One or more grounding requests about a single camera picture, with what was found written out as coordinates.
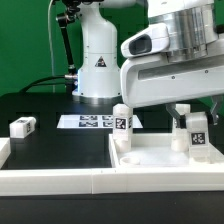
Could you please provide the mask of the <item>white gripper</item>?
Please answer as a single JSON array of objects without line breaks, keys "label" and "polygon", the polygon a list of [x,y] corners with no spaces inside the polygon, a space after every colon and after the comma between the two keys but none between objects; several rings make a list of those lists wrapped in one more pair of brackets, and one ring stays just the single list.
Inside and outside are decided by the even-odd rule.
[{"label": "white gripper", "polygon": [[162,54],[127,59],[120,71],[123,101],[132,108],[167,104],[176,127],[186,117],[173,102],[212,96],[211,124],[217,125],[224,94],[224,54],[169,63]]}]

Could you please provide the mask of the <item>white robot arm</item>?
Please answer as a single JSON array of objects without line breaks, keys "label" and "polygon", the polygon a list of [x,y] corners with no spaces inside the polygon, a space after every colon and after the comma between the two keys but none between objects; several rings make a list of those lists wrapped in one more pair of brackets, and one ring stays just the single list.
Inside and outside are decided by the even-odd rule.
[{"label": "white robot arm", "polygon": [[121,97],[132,107],[164,104],[185,125],[174,104],[210,96],[208,121],[218,121],[224,96],[224,36],[214,21],[214,0],[145,0],[149,25],[117,44],[117,30],[101,8],[138,0],[87,1],[78,18],[83,32],[80,98],[97,102]]}]

